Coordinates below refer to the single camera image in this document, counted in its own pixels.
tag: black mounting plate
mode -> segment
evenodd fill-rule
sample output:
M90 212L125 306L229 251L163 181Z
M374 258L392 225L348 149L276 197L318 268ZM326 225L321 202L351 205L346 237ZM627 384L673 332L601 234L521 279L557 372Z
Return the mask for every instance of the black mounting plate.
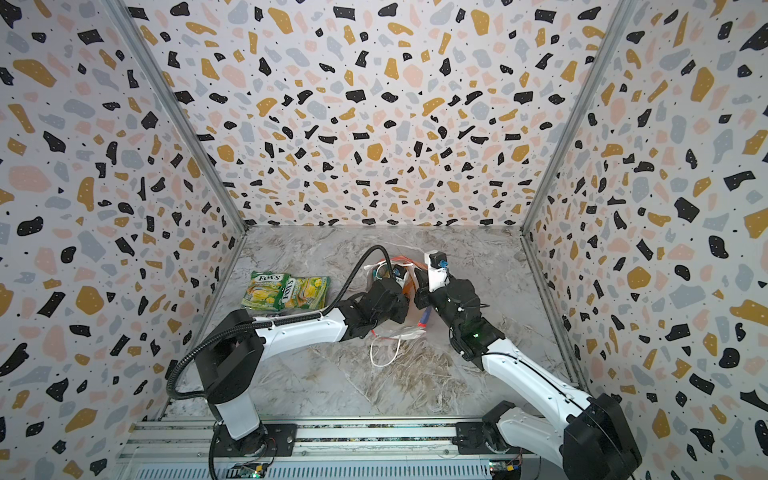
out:
M452 442L458 446L460 455L508 455L509 458L514 458L520 452L525 452L520 447L510 447L509 451L503 454L489 449L485 444L482 422L457 422L456 437Z
M266 450L261 454L261 458L290 457L293 454L293 445L296 443L298 426L295 423L267 423L264 426L266 426L266 434L253 435L251 442L248 442L249 435L247 435L240 440L242 445L240 449L232 447L230 433L226 426L222 427L219 434L220 441L214 447L214 457L252 456L261 447L262 439L266 439Z

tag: side wall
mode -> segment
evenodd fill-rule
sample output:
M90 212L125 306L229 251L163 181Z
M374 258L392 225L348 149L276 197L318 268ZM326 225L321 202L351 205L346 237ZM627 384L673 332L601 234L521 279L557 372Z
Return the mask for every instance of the side wall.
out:
M352 225L520 222L615 3L128 2L246 222Z
M637 478L768 478L766 22L638 2L530 236Z
M0 477L107 478L165 402L232 220L100 3L0 12Z

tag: patterned wallpaper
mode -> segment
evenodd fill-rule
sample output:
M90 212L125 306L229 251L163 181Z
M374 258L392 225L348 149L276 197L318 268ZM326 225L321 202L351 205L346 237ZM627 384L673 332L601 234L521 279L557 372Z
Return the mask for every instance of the patterned wallpaper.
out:
M638 478L768 478L766 22L638 2L531 235Z
M0 15L0 478L107 478L164 404L232 220L100 3Z
M249 224L521 222L614 0L130 0Z

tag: yellow and green package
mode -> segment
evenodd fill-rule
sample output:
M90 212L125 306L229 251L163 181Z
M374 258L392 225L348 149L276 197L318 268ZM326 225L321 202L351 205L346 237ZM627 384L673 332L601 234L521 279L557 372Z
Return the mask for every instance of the yellow and green package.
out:
M321 309L326 305L329 285L327 276L292 276L286 283L281 303L286 308Z
M280 299L288 278L287 273L252 272L250 285L240 303L254 310L281 310Z

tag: marble table surface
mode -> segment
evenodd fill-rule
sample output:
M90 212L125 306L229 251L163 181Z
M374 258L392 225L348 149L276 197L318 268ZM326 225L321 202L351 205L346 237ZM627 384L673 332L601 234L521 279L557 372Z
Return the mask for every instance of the marble table surface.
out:
M448 255L451 273L471 280L481 301L489 305L483 309L484 317L534 361L568 380L518 235L516 228L255 227L247 235L206 334L240 308L253 270L330 276L330 301L360 255L374 244L382 244L391 257L414 260L422 260L425 251L441 250ZM376 252L369 263L381 258ZM347 296L365 288L359 273ZM449 345L448 327L434 312L426 334L402 342L389 366L371 365L371 342L368 335L316 344L260 362L250 389L257 411L294 416L483 415L502 400L525 408L527 402L512 388L461 359ZM392 358L396 343L376 341L377 363ZM199 388L200 377L192 364L178 389ZM204 400L192 399L172 402L165 415L208 416L210 411Z

